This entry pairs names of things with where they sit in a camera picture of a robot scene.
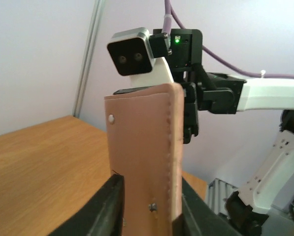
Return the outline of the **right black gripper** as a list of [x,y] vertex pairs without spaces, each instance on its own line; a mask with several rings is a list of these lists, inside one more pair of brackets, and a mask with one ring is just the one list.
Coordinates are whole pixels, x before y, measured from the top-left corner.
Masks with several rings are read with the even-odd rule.
[[198,133],[194,83],[120,89],[112,95],[113,144],[188,144]]

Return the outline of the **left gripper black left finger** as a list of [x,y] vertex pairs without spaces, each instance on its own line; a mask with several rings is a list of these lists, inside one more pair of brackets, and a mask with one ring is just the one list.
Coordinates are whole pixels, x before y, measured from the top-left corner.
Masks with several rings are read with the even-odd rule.
[[120,236],[123,230],[125,181],[112,175],[73,216],[51,236]]

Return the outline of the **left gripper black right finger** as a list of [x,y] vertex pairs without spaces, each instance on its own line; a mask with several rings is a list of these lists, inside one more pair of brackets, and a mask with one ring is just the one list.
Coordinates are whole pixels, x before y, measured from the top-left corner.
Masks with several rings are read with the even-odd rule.
[[172,223],[174,236],[238,236],[240,233],[216,215],[182,179],[182,213]]

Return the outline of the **pink leather card holder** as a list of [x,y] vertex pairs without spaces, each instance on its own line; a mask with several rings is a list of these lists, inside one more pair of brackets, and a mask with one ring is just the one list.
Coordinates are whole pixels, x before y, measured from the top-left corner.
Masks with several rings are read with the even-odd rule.
[[182,213],[184,92],[177,83],[106,96],[109,162],[125,179],[125,236],[170,236]]

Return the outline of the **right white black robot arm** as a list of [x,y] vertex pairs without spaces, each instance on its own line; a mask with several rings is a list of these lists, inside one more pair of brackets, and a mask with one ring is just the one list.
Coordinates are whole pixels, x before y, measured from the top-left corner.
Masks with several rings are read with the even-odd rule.
[[226,201],[229,223],[243,236],[287,236],[294,224],[273,202],[294,175],[294,76],[208,73],[202,66],[202,33],[136,28],[113,35],[107,45],[118,73],[132,91],[166,82],[184,89],[184,143],[199,133],[198,111],[233,115],[247,110],[282,110],[280,131],[253,177]]

